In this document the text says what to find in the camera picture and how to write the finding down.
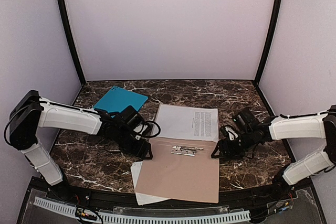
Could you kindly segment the printed paper sheet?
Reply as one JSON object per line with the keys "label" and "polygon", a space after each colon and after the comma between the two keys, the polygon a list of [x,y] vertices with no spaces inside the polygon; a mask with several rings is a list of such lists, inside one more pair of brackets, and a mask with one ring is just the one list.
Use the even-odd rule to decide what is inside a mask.
{"label": "printed paper sheet", "polygon": [[218,110],[177,105],[159,105],[155,122],[159,137],[218,142]]}
{"label": "printed paper sheet", "polygon": [[169,200],[169,198],[159,197],[153,194],[147,194],[142,192],[142,189],[145,188],[144,182],[146,181],[141,175],[142,164],[143,162],[141,161],[134,162],[131,165],[131,176],[137,204],[139,206],[145,206]]}

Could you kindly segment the tan folder metal clip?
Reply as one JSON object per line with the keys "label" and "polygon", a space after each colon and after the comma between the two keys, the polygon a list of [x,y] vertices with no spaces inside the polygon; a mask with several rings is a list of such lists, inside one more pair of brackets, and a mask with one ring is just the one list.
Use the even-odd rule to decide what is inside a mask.
{"label": "tan folder metal clip", "polygon": [[186,155],[186,156],[195,156],[197,152],[203,151],[202,147],[190,147],[190,146],[172,146],[171,154],[176,155]]}

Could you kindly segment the tan brown folder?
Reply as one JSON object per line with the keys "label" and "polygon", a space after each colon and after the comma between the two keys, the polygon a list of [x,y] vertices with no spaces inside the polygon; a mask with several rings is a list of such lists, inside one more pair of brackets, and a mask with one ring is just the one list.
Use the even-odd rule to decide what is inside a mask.
{"label": "tan brown folder", "polygon": [[[150,143],[153,158],[142,164],[143,193],[185,201],[219,201],[219,160],[211,158],[214,142],[156,137]],[[176,145],[204,150],[195,156],[171,154]]]}

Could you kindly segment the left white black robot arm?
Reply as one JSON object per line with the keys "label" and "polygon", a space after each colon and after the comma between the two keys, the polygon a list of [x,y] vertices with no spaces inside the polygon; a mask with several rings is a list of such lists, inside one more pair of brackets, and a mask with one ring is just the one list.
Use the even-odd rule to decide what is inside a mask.
{"label": "left white black robot arm", "polygon": [[140,159],[152,159],[151,121],[145,121],[131,105],[120,112],[84,109],[45,99],[30,90],[10,113],[4,128],[4,141],[21,152],[42,175],[48,185],[66,183],[61,168],[40,143],[36,132],[49,127],[102,135],[114,141],[121,152]]}

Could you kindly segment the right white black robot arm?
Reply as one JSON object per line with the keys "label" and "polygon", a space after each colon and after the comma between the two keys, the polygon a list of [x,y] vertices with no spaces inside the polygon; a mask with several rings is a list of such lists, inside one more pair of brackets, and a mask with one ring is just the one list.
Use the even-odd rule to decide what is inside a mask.
{"label": "right white black robot arm", "polygon": [[274,191],[290,190],[301,180],[335,168],[335,105],[304,115],[278,115],[259,121],[244,108],[233,117],[240,133],[224,127],[225,138],[217,142],[212,158],[242,158],[259,144],[290,138],[320,138],[326,141],[305,158],[285,166],[272,180]]}

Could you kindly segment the teal folder with black inside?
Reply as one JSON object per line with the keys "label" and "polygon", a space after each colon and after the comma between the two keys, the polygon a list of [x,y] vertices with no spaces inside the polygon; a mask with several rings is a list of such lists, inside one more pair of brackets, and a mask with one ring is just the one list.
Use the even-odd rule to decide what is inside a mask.
{"label": "teal folder with black inside", "polygon": [[132,106],[136,111],[148,100],[148,97],[124,88],[113,86],[94,106],[93,109],[107,112],[122,112],[126,107]]}

